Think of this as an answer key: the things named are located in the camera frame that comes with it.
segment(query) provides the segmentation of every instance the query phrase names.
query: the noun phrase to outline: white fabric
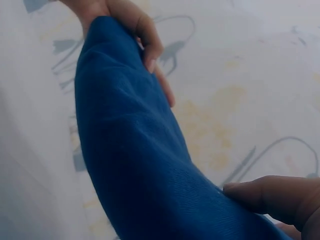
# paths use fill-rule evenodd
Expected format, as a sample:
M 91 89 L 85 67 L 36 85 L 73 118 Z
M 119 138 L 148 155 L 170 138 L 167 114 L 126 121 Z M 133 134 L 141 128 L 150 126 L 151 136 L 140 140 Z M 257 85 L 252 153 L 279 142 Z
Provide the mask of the white fabric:
M 0 239 L 89 239 L 62 94 L 22 0 L 0 1 Z
M 192 160 L 210 180 L 221 186 L 264 175 L 317 176 L 319 1 L 132 1 L 156 22 L 173 111 Z M 0 0 L 0 34 L 0 211 L 15 224 L 3 221 L 0 233 L 79 240 L 88 230 L 91 239 L 112 240 L 74 118 L 83 42 L 77 18 L 59 2 Z M 65 235 L 56 237 L 58 230 Z

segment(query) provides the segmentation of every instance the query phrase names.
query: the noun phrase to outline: fingernail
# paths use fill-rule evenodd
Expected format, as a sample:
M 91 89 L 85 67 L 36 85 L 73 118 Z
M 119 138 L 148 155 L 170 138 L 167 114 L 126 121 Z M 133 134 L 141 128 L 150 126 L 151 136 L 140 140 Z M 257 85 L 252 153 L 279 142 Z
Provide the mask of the fingernail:
M 239 183 L 237 183 L 237 182 L 226 183 L 225 185 L 223 185 L 223 191 L 228 190 L 230 188 L 233 188 L 233 187 L 235 187 L 237 185 L 239 185 Z
M 155 67 L 156 67 L 156 60 L 151 59 L 147 65 L 148 71 L 152 74 L 155 71 Z

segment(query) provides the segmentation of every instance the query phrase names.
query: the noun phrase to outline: blue cloth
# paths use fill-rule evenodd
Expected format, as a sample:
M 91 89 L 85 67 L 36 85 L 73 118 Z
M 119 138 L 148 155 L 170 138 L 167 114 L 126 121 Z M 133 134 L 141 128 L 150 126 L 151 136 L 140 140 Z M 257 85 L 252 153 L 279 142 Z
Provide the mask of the blue cloth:
M 195 167 L 140 47 L 111 17 L 89 29 L 75 102 L 87 170 L 122 240 L 290 239 Z

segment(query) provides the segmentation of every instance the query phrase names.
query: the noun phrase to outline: finger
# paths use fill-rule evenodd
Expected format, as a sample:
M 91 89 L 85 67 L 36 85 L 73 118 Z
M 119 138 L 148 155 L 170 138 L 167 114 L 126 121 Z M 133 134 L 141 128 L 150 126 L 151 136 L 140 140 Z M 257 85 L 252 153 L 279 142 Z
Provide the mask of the finger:
M 166 78 L 166 76 L 163 74 L 159 66 L 155 66 L 155 75 L 156 78 L 158 79 L 160 85 L 162 86 L 163 92 L 166 96 L 166 99 L 169 102 L 170 107 L 173 107 L 176 103 L 174 93 L 171 90 L 171 87 L 169 85 L 169 82 Z
M 109 0 L 108 8 L 112 17 L 141 39 L 143 63 L 153 73 L 156 60 L 164 50 L 153 20 L 129 0 Z
M 299 231 L 320 208 L 320 178 L 266 176 L 251 182 L 227 184 L 223 191 L 249 210 L 268 213 Z
M 276 226 L 293 240 L 301 240 L 301 232 L 299 232 L 293 225 L 279 223 Z

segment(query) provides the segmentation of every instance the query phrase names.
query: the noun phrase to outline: hand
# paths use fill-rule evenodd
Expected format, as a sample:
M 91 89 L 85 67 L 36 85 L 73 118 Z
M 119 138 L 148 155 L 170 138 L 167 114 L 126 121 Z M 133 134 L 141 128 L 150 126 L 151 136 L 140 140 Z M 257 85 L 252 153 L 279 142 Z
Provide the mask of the hand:
M 320 178 L 265 176 L 228 183 L 223 192 L 248 210 L 270 214 L 294 240 L 320 239 Z
M 117 19 L 129 29 L 143 46 L 143 63 L 150 73 L 155 72 L 164 94 L 173 107 L 175 97 L 170 85 L 156 65 L 157 58 L 162 54 L 164 47 L 158 36 L 153 20 L 130 0 L 60 0 L 67 5 L 79 18 L 84 35 L 91 22 L 99 16 L 110 16 Z

